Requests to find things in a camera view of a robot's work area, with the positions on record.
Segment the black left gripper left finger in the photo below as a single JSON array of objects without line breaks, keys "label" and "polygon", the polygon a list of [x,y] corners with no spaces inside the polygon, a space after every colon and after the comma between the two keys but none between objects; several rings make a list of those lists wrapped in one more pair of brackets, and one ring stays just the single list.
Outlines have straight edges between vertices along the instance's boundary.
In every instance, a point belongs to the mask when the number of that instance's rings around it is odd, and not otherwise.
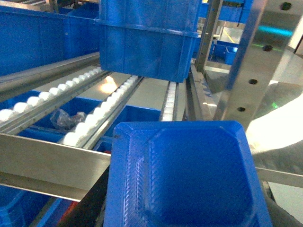
[{"label": "black left gripper left finger", "polygon": [[78,205],[58,223],[59,227],[102,227],[104,225],[109,168]]}]

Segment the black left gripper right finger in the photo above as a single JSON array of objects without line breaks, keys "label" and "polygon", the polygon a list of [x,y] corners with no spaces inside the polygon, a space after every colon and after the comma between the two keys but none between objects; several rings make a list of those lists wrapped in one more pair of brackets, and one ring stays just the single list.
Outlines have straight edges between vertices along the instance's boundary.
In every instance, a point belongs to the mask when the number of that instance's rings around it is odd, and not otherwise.
[{"label": "black left gripper right finger", "polygon": [[262,181],[261,185],[272,225],[274,227],[303,227],[301,222],[276,203],[268,182]]}]

